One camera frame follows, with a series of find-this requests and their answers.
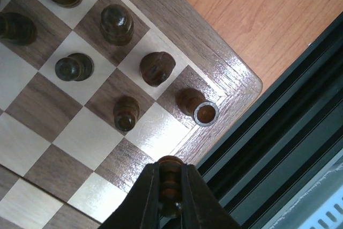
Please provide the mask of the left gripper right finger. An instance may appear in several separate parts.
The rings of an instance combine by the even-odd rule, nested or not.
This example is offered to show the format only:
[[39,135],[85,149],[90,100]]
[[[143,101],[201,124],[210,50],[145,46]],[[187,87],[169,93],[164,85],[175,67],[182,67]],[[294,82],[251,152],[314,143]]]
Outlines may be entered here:
[[181,228],[240,228],[214,197],[194,165],[181,166]]

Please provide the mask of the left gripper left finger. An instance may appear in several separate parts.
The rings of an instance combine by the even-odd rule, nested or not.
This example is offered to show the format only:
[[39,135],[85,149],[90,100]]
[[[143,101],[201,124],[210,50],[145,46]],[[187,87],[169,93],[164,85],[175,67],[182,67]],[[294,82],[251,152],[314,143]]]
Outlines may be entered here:
[[122,204],[100,228],[159,228],[159,187],[159,164],[147,164]]

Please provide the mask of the dark pawn six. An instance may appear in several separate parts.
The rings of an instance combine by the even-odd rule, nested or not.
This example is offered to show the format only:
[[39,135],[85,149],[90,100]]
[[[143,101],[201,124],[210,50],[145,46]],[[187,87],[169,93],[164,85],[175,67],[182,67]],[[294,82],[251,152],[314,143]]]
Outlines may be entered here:
[[182,213],[181,168],[183,161],[175,156],[164,156],[159,164],[159,212],[167,218]]

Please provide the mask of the dark pawn five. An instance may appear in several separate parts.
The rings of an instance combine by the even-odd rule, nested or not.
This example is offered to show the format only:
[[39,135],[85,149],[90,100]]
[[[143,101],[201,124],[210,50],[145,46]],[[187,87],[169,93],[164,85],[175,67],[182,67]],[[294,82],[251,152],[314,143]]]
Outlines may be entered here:
[[114,125],[120,131],[130,131],[135,127],[139,114],[140,107],[138,101],[131,96],[124,95],[114,105]]

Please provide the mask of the dark rook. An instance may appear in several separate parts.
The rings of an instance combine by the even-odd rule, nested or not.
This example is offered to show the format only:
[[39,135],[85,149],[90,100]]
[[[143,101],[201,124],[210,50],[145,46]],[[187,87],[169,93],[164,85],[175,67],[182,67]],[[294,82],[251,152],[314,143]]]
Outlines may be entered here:
[[176,104],[184,115],[191,117],[201,127],[213,125],[219,116],[218,106],[195,88],[179,90],[176,93]]

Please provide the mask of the dark knight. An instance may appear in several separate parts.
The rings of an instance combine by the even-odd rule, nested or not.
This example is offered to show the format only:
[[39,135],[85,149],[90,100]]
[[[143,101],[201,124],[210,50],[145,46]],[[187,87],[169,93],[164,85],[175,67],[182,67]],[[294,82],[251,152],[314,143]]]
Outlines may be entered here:
[[176,66],[171,54],[160,51],[145,55],[140,61],[139,71],[143,80],[152,87],[158,87],[171,75]]

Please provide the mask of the dark pawn one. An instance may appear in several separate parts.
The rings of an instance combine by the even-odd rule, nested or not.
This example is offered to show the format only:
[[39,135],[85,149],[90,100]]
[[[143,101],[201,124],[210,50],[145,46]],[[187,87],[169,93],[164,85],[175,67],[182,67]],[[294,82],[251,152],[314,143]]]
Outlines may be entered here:
[[92,59],[83,53],[73,53],[55,64],[56,76],[65,82],[80,82],[88,79],[94,71]]

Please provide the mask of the dark bishop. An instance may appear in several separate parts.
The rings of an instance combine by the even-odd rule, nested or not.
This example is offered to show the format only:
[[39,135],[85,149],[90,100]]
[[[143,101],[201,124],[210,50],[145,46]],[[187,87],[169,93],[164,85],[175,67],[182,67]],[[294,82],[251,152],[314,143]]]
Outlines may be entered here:
[[132,15],[122,5],[108,5],[101,12],[100,31],[109,43],[125,46],[133,37],[134,21]]

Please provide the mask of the dark pawn two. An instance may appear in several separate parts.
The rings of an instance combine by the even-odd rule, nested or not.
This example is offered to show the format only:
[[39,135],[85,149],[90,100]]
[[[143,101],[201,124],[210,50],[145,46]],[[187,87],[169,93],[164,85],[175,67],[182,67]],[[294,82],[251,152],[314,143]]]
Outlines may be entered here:
[[34,22],[16,12],[1,12],[1,39],[14,45],[26,46],[37,38]]

